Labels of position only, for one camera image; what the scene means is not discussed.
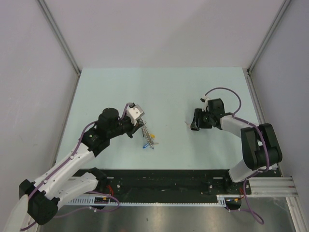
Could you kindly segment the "large silver keyring holder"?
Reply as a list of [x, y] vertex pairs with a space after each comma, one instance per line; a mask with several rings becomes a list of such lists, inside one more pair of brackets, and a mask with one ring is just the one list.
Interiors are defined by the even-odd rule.
[[146, 141], [145, 144], [149, 143], [148, 148], [154, 149], [154, 145], [153, 145], [154, 139], [152, 139], [152, 138], [150, 137], [151, 134], [149, 133], [149, 130], [148, 130], [148, 128], [146, 127], [146, 125], [143, 125], [143, 126], [142, 126], [141, 131], [142, 131], [142, 136], [143, 136], [143, 138], [144, 138], [145, 141]]

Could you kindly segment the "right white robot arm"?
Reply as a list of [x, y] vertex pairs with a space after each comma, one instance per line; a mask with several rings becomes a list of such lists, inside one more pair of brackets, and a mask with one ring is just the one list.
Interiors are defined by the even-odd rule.
[[223, 181], [226, 193], [234, 194], [239, 190], [240, 182], [255, 173], [268, 171], [282, 161], [282, 151], [271, 124], [257, 125], [225, 112], [220, 98], [204, 97], [200, 101], [203, 107], [194, 110], [191, 130], [217, 128], [241, 139], [242, 160], [229, 169], [229, 178]]

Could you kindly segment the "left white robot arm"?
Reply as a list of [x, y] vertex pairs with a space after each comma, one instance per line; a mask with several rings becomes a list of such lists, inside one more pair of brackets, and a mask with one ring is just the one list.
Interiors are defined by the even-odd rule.
[[105, 176], [96, 168], [87, 172], [85, 177], [73, 181], [71, 185], [65, 183], [81, 166], [106, 149], [111, 139], [124, 134], [132, 138], [144, 125], [143, 115], [141, 107], [131, 102], [126, 104], [121, 116], [114, 108], [104, 109], [96, 121], [85, 126], [75, 148], [65, 158], [35, 180], [25, 179], [21, 182], [19, 196], [28, 197], [27, 214], [34, 222], [39, 225], [46, 224], [65, 201], [85, 192], [102, 193], [107, 182]]

